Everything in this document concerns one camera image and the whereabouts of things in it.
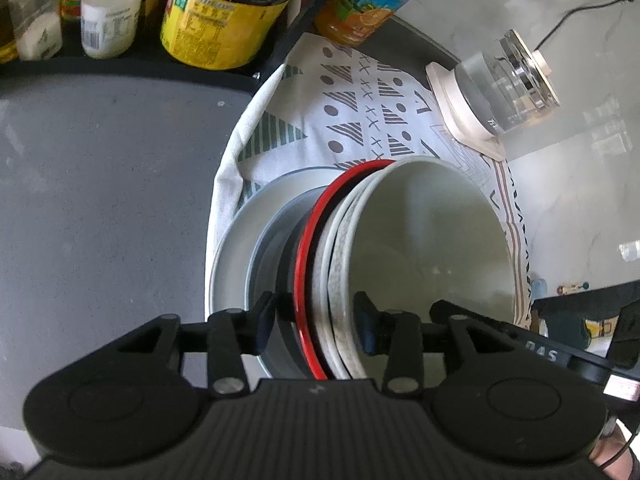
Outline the person's right hand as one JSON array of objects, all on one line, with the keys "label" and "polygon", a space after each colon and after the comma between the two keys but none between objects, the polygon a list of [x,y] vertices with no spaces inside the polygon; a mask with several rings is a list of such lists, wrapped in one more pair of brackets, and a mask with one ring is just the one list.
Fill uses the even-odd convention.
[{"label": "person's right hand", "polygon": [[627,445],[627,438],[619,424],[600,437],[589,458],[610,479],[639,479],[639,459]]}]

